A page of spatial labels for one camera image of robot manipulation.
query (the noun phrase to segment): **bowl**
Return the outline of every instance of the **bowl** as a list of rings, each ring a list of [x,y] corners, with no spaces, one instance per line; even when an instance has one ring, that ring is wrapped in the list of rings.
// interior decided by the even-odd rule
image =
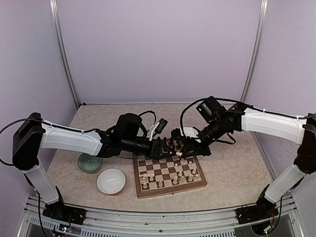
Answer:
[[[93,174],[96,173],[103,162],[103,158],[90,156],[88,154],[82,153],[78,158],[78,167],[83,172]]]
[[[108,169],[99,175],[97,185],[101,192],[113,195],[124,188],[125,182],[125,176],[122,172],[117,169]]]

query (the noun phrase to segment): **robotic arm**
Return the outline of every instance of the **robotic arm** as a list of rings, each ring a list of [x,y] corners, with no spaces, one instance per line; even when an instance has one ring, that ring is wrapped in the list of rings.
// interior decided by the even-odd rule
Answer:
[[[260,194],[256,205],[236,210],[240,224],[277,215],[276,202],[295,188],[307,174],[316,172],[316,116],[307,118],[281,115],[237,103],[226,110],[214,97],[197,106],[209,124],[202,131],[184,127],[172,131],[172,137],[186,141],[182,157],[210,155],[209,145],[224,134],[234,131],[261,132],[281,137],[300,145],[294,163]]]
[[[13,136],[13,165],[24,173],[29,184],[40,193],[45,202],[44,216],[65,222],[71,217],[70,222],[82,225],[85,210],[64,204],[58,188],[53,186],[37,158],[39,149],[76,151],[101,158],[118,156],[121,151],[128,151],[162,159],[177,155],[162,140],[153,139],[166,125],[164,119],[155,122],[148,134],[140,116],[125,114],[107,131],[84,131],[42,120],[40,114],[33,113]],[[137,136],[139,129],[144,133],[142,137]]]

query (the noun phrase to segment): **metal corner post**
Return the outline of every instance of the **metal corner post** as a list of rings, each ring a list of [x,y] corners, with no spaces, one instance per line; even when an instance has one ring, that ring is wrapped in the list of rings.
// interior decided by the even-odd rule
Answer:
[[[247,73],[246,83],[243,87],[242,95],[240,101],[245,102],[249,93],[251,81],[253,79],[253,73],[255,71],[257,58],[260,51],[260,43],[263,35],[263,28],[265,24],[266,14],[267,14],[267,6],[268,6],[268,0],[261,0],[261,7],[259,12],[259,21],[257,26],[257,33],[256,33],[256,39],[255,44],[252,51],[251,61]]]
[[[69,67],[69,63],[68,63],[68,59],[67,59],[67,55],[65,51],[63,35],[62,35],[61,25],[60,25],[60,20],[59,20],[59,15],[58,15],[57,0],[49,0],[49,3],[50,3],[51,14],[53,17],[55,32],[57,36],[59,51],[60,51],[61,59],[63,62],[63,66],[64,66],[66,78],[67,78],[67,83],[71,92],[72,99],[74,101],[74,105],[76,109],[78,109],[80,106],[80,100],[78,98],[78,93],[77,93],[75,83],[71,75],[71,71],[70,71],[70,67]]]

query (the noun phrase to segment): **wooden chessboard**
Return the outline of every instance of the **wooden chessboard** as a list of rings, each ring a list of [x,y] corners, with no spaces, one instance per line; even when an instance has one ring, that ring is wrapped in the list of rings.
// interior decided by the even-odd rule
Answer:
[[[134,158],[133,166],[138,198],[151,198],[199,189],[205,187],[207,184],[197,157],[185,158],[182,164],[180,162],[181,158],[179,156],[173,156],[161,160],[150,159],[145,156]],[[199,174],[199,177],[198,179],[189,181],[189,175],[195,168],[197,169],[196,174]],[[183,175],[185,176],[185,180],[183,183],[180,183],[180,179],[178,179],[177,184],[174,184],[173,177],[175,175],[178,176],[179,171],[182,171]],[[155,174],[153,181],[150,181],[149,178],[146,178],[146,188],[143,187],[142,178],[139,177],[139,175],[143,174]],[[162,181],[161,188],[158,186],[159,181]]]

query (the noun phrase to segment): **white bowl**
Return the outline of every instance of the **white bowl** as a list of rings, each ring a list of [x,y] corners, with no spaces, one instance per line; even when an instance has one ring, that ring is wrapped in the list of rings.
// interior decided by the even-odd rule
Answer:
[[[117,169],[107,169],[103,171],[97,180],[98,188],[105,194],[117,194],[125,186],[125,176]]]

